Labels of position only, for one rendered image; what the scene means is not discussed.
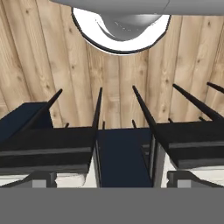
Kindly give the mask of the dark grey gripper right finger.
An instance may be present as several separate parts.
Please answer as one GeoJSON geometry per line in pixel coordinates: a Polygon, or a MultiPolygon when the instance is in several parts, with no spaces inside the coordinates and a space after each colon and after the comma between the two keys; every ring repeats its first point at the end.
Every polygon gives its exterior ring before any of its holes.
{"type": "Polygon", "coordinates": [[[167,179],[168,188],[222,188],[222,185],[217,185],[207,180],[198,178],[190,171],[168,171],[167,179]]]}

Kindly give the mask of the black stool with spiked legs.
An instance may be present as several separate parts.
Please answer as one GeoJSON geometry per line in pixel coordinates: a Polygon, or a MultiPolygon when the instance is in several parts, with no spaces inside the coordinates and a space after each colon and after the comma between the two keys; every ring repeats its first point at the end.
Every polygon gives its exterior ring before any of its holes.
{"type": "Polygon", "coordinates": [[[35,171],[87,173],[93,156],[101,99],[87,127],[34,129],[35,123],[59,98],[55,94],[15,135],[0,143],[0,175],[35,171]]]}
{"type": "Polygon", "coordinates": [[[152,135],[179,169],[224,166],[224,116],[177,84],[172,86],[210,121],[156,122],[135,85],[132,86],[152,135]]]}

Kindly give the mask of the white round black-rimmed disc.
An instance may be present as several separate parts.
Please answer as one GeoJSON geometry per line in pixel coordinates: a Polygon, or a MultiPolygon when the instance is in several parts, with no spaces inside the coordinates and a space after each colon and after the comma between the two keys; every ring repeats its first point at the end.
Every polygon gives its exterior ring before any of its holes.
{"type": "Polygon", "coordinates": [[[168,31],[171,15],[152,15],[145,25],[129,24],[87,10],[71,9],[81,36],[95,48],[109,54],[129,55],[153,47],[168,31]]]}

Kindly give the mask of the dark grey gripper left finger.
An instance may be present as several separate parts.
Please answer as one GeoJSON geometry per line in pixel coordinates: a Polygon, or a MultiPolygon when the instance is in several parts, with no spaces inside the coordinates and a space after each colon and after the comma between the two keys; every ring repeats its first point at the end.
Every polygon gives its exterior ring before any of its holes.
{"type": "Polygon", "coordinates": [[[35,171],[26,178],[2,185],[2,188],[56,188],[57,174],[48,171],[35,171]]]}

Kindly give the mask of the dark navy stool seat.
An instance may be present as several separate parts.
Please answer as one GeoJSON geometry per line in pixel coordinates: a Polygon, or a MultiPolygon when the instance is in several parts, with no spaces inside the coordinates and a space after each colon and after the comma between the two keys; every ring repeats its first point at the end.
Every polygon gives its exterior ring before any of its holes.
{"type": "Polygon", "coordinates": [[[149,175],[150,143],[149,128],[100,130],[101,187],[152,187],[149,175]]]}
{"type": "MultiPolygon", "coordinates": [[[[20,131],[46,102],[26,102],[0,119],[0,143],[20,131]]],[[[53,128],[49,110],[35,123],[34,129],[53,128]]]]}

